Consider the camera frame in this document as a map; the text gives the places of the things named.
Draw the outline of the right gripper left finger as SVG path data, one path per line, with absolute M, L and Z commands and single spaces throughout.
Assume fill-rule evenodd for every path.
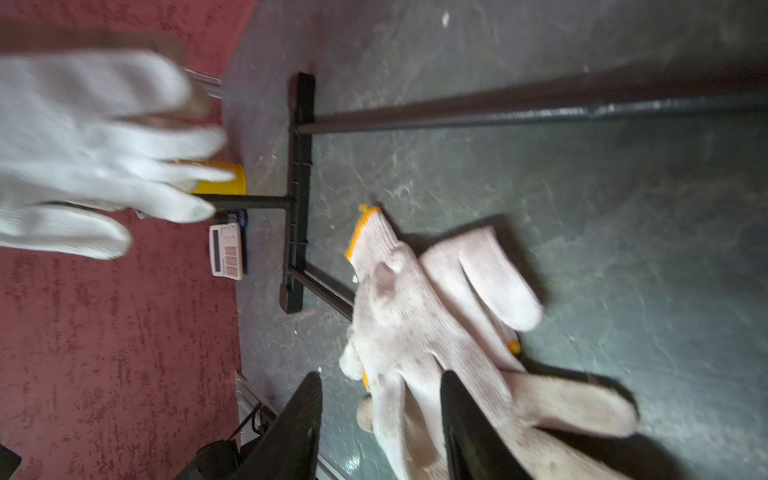
M 310 372 L 229 479 L 315 479 L 322 407 L 320 374 Z

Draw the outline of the white work glove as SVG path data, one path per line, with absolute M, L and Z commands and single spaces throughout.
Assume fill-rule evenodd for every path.
M 112 209 L 209 219 L 214 207 L 193 191 L 232 179 L 206 165 L 226 134 L 171 116 L 200 97 L 182 67 L 151 51 L 3 55 L 2 245 L 110 260 L 132 244 Z

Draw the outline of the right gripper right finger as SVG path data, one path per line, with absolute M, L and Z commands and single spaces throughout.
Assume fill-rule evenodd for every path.
M 440 400 L 449 479 L 532 479 L 454 371 L 441 377 Z

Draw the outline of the yellow cup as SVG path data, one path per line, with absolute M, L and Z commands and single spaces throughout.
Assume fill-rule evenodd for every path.
M 215 168 L 222 171 L 230 172 L 233 178 L 228 182 L 209 182 L 209 181 L 193 181 L 187 183 L 181 183 L 180 188 L 186 190 L 192 194 L 203 195 L 246 195 L 247 194 L 247 181 L 245 170 L 242 165 L 228 162 L 213 162 L 213 161 L 186 161 L 179 160 L 179 163 L 199 165 L 208 168 Z

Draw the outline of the pink calculator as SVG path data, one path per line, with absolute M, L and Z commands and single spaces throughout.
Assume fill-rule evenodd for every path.
M 236 223 L 209 227 L 209 256 L 214 277 L 239 281 L 245 275 L 241 228 Z

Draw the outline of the black clothes rack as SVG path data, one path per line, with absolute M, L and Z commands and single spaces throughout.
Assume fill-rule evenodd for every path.
M 285 213 L 279 305 L 287 314 L 303 308 L 311 291 L 345 318 L 351 303 L 306 272 L 312 174 L 312 139 L 318 135 L 394 130 L 469 128 L 538 122 L 603 120 L 646 115 L 754 113 L 767 109 L 767 75 L 526 95 L 519 89 L 448 98 L 402 107 L 315 114 L 316 79 L 297 73 L 288 84 L 287 192 L 283 196 L 207 194 L 221 210 L 280 209 Z

